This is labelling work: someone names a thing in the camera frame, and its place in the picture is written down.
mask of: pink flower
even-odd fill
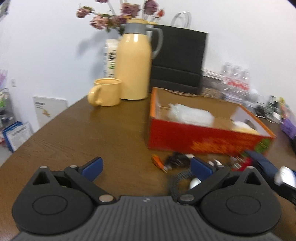
[[[77,10],[76,16],[78,18],[84,18],[86,15],[89,15],[90,13],[91,13],[90,9],[80,8],[80,9]]]
[[[123,3],[121,5],[121,12],[123,15],[135,18],[138,15],[138,11],[140,11],[140,5],[138,4]]]
[[[144,14],[152,15],[157,11],[157,3],[154,0],[147,0],[144,5]]]
[[[96,29],[103,29],[104,27],[107,27],[107,24],[108,18],[102,18],[101,15],[97,15],[91,20],[91,26]]]
[[[119,16],[112,16],[109,20],[114,27],[118,27],[120,25]]]
[[[126,18],[123,15],[119,15],[118,20],[119,20],[120,24],[126,23]]]

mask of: table surface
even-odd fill
[[[18,233],[11,207],[39,166],[63,170],[101,156],[104,170],[94,183],[116,198],[168,195],[168,175],[152,164],[151,155],[164,158],[169,153],[147,149],[144,136],[148,114],[149,99],[93,108],[83,98],[36,132],[0,168],[0,240],[10,240]],[[278,168],[296,169],[288,137],[277,124],[267,125],[277,135],[268,159]],[[283,240],[295,240],[295,207],[278,198],[282,217],[275,234]]]

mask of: blue gripper pad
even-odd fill
[[[98,175],[103,171],[103,159],[98,157],[91,161],[91,164],[87,165],[81,171],[81,175],[87,178],[89,181],[93,181],[96,179]]]
[[[192,173],[200,180],[206,180],[210,175],[212,175],[216,168],[206,163],[205,161],[194,157],[191,159],[190,168]]]
[[[245,153],[252,159],[253,166],[269,179],[273,180],[278,169],[265,156],[255,151],[246,150]]]

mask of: red cardboard box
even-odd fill
[[[169,104],[203,109],[214,116],[212,127],[173,122]],[[258,134],[231,130],[233,121],[250,123]],[[153,88],[150,103],[148,148],[182,153],[219,153],[236,156],[244,150],[265,153],[276,136],[245,107],[204,96]]]

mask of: orange item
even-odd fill
[[[160,170],[163,172],[167,172],[166,167],[164,166],[163,162],[161,161],[160,157],[157,155],[152,155],[152,161],[154,165],[156,165]]]

